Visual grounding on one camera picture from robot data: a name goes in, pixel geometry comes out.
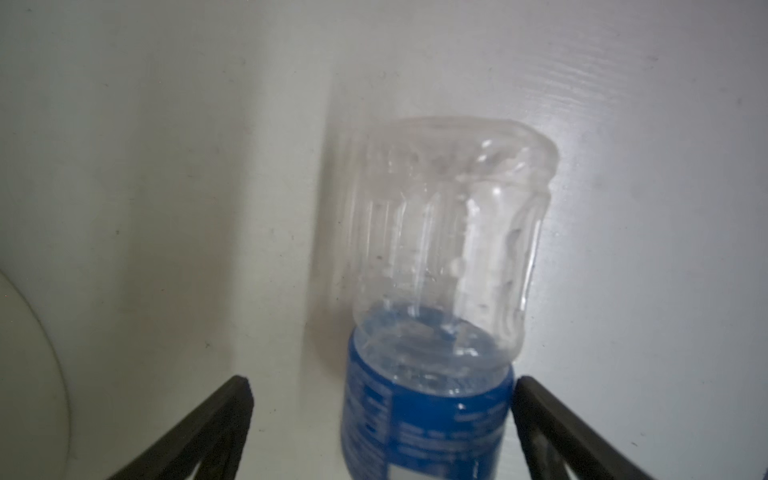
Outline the clear bottle blue label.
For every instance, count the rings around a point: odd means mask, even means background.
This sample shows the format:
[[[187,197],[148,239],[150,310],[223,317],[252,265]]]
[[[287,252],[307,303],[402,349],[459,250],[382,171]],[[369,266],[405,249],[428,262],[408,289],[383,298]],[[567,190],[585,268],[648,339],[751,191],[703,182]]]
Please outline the clear bottle blue label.
[[[341,449],[354,479],[495,476],[554,143],[512,120],[397,120],[355,178]]]

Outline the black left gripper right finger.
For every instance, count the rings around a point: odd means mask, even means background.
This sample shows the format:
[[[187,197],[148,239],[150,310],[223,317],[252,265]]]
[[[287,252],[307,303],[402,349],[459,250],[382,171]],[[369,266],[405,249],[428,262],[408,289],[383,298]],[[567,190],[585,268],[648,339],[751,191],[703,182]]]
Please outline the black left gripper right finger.
[[[510,410],[533,479],[651,479],[531,376],[516,381]]]

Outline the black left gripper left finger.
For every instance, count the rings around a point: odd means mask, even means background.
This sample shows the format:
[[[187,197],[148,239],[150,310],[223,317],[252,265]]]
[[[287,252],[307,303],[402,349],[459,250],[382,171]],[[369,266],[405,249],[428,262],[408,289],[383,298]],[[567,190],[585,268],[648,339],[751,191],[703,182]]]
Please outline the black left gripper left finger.
[[[235,375],[112,477],[233,480],[253,407],[248,380]]]

